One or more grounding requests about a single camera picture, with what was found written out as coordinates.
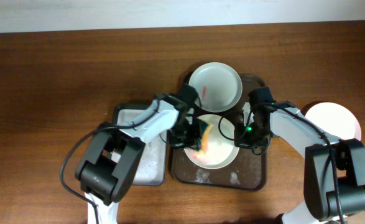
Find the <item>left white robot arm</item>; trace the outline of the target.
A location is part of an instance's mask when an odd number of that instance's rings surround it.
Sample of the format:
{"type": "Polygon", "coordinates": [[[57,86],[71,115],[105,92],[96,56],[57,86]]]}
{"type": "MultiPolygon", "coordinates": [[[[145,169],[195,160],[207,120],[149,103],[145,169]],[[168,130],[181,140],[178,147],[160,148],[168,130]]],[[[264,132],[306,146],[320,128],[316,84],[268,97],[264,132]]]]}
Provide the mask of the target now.
{"type": "Polygon", "coordinates": [[[94,210],[95,222],[102,223],[100,205],[118,203],[130,189],[144,148],[163,132],[169,143],[179,149],[200,145],[206,124],[195,118],[193,106],[198,99],[194,87],[184,84],[177,94],[156,95],[149,105],[122,104],[121,109],[140,110],[135,118],[120,124],[104,122],[83,137],[90,143],[75,177],[94,210]]]}

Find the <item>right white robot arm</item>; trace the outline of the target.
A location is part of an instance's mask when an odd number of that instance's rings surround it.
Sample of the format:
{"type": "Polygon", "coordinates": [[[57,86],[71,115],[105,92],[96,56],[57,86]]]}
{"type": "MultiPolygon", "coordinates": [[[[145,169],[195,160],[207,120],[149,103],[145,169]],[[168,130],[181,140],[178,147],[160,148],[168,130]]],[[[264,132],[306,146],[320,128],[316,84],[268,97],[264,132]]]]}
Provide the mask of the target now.
{"type": "Polygon", "coordinates": [[[268,87],[248,94],[249,108],[235,129],[235,146],[261,156],[272,138],[289,143],[303,158],[304,201],[276,223],[344,223],[365,212],[365,147],[309,121],[291,102],[276,102],[268,87]]]}

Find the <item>green and yellow sponge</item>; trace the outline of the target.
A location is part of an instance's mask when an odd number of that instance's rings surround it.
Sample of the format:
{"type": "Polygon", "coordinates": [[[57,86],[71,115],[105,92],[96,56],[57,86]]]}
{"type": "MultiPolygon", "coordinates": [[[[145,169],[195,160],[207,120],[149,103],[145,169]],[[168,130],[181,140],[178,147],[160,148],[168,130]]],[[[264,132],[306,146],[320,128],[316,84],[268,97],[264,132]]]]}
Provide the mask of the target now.
{"type": "Polygon", "coordinates": [[[210,133],[213,129],[213,123],[207,123],[203,120],[198,120],[198,139],[195,140],[194,145],[191,147],[195,152],[206,153],[208,150],[210,133]]]}

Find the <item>pink white plate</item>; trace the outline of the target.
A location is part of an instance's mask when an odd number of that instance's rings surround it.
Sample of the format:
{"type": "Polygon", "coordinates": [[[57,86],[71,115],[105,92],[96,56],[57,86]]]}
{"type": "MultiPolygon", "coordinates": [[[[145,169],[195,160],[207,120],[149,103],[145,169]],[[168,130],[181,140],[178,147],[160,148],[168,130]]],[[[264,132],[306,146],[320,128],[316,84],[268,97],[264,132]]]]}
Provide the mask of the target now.
{"type": "Polygon", "coordinates": [[[341,139],[361,140],[358,119],[342,105],[332,102],[317,103],[307,110],[305,117],[322,130],[341,139]]]}

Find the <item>cream white plate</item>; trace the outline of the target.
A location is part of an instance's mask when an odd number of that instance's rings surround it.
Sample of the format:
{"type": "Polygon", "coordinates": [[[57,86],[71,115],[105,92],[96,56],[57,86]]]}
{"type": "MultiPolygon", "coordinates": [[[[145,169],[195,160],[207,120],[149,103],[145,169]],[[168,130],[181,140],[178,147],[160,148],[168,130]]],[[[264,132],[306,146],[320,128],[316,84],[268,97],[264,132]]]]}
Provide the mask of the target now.
{"type": "Polygon", "coordinates": [[[218,129],[221,119],[217,114],[204,114],[198,119],[213,123],[210,133],[208,150],[206,153],[195,152],[191,148],[185,148],[187,157],[197,166],[204,169],[220,169],[230,164],[237,156],[239,148],[234,145],[234,141],[226,139],[218,129]]]}

